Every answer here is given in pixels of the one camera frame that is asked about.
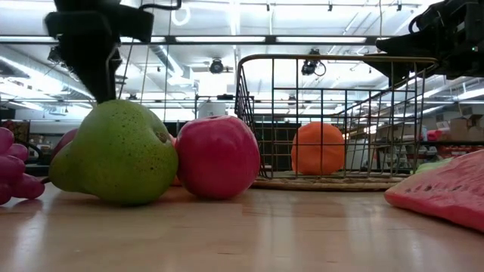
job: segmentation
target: ceiling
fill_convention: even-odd
[[[169,1],[154,1],[169,4]],[[437,1],[426,0],[333,0],[332,11],[328,11],[328,2],[309,0],[191,0],[183,1],[182,9],[176,12],[148,10],[155,14],[154,36],[399,36],[408,32],[408,23],[417,14],[425,11],[429,4]],[[122,4],[138,7],[140,0],[123,0]],[[4,106],[38,111],[42,118],[82,119],[90,110],[88,92],[80,82],[69,73],[47,60],[52,45],[40,45],[45,41],[43,18],[55,9],[49,0],[0,0],[0,60],[2,57],[20,64],[23,68],[40,72],[46,79],[53,79],[69,88],[67,92],[49,91],[49,86],[42,83],[36,94],[19,91],[12,94],[6,91],[12,81],[3,79],[4,88],[0,88],[2,100],[15,99],[14,103]],[[8,37],[23,36],[23,44],[8,44]],[[175,63],[183,73],[171,74],[154,51],[164,50],[170,63]],[[155,113],[167,120],[193,119],[196,91],[200,95],[235,94],[236,74],[234,68],[241,59],[253,54],[308,54],[313,48],[321,54],[361,56],[376,53],[371,45],[312,45],[311,42],[297,45],[251,45],[251,44],[199,44],[199,45],[122,45],[120,50],[124,63],[116,74],[124,75],[127,80],[123,86],[123,97],[135,94],[146,101]],[[213,75],[208,66],[214,58],[222,60],[229,67],[229,73]],[[312,90],[298,91],[300,100],[324,102],[323,108],[328,113],[340,110],[347,89],[348,104],[358,103],[368,98],[369,91],[352,91],[355,88],[382,90],[387,87],[387,78],[375,69],[358,61],[326,61],[326,73],[323,76],[303,76],[300,73],[304,60],[275,60],[274,87],[275,100],[287,100],[296,94],[296,89],[310,87]],[[256,100],[272,99],[272,61],[251,60],[244,64],[247,89]],[[319,67],[317,73],[323,73]],[[441,76],[427,79],[426,101],[451,100],[461,94],[468,86],[479,86],[475,79],[456,79],[446,81]],[[165,100],[166,103],[154,103],[153,100]],[[387,95],[383,101],[391,100]],[[398,93],[394,100],[404,100],[405,94]],[[320,113],[321,105],[301,104],[304,113]],[[256,113],[270,109],[270,103],[260,103]],[[288,110],[287,104],[277,104],[277,108]]]

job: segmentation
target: grape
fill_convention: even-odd
[[[7,184],[0,184],[0,205],[4,205],[12,198],[12,190]]]
[[[0,156],[0,178],[13,181],[22,177],[25,163],[14,156]]]
[[[7,152],[12,144],[14,144],[14,133],[8,128],[0,128],[0,154]]]
[[[29,150],[22,144],[13,144],[5,155],[10,155],[26,161],[29,158]]]
[[[25,199],[36,199],[44,193],[45,185],[39,179],[23,174],[22,180],[12,187],[12,196]]]

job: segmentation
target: watermelon slice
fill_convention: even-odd
[[[412,175],[388,189],[385,199],[484,232],[484,150]]]

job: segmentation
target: cardboard box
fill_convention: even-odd
[[[437,128],[445,131],[440,141],[484,141],[482,114],[473,114],[450,121],[437,122]]]

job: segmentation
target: pear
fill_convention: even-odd
[[[157,200],[175,178],[178,156],[161,120],[127,100],[95,107],[49,169],[61,190],[122,206]]]

